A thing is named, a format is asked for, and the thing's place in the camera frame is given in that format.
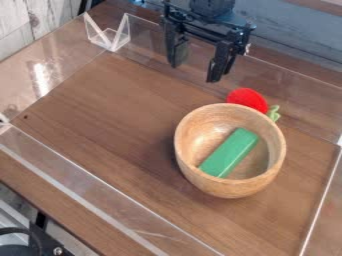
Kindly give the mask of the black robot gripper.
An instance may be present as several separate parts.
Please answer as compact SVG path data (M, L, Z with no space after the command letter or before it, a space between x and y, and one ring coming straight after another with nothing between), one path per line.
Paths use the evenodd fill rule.
M217 44L210 60L209 83L230 72L237 53L245 55L257 25L234 11L237 0L163 0L163 26L167 60L173 68L189 57L189 37Z

